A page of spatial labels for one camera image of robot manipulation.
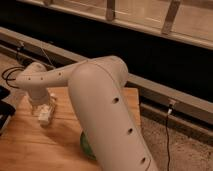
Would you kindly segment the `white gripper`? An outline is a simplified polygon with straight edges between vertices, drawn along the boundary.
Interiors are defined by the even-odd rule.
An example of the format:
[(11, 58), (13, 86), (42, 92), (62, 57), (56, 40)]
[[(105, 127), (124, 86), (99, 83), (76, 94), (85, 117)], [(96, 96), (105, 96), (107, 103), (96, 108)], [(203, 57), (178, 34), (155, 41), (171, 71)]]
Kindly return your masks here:
[(33, 108), (50, 102), (50, 94), (46, 89), (32, 89), (27, 94)]

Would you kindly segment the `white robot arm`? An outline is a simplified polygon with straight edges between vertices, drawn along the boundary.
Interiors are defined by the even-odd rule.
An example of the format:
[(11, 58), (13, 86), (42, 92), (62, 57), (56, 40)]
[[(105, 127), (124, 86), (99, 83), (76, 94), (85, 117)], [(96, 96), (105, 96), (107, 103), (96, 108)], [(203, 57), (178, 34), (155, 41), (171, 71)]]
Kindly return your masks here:
[(34, 62), (16, 77), (16, 84), (33, 105), (50, 101), (49, 87), (68, 88), (102, 171), (159, 171), (123, 95), (127, 79), (125, 62), (106, 56), (50, 71)]

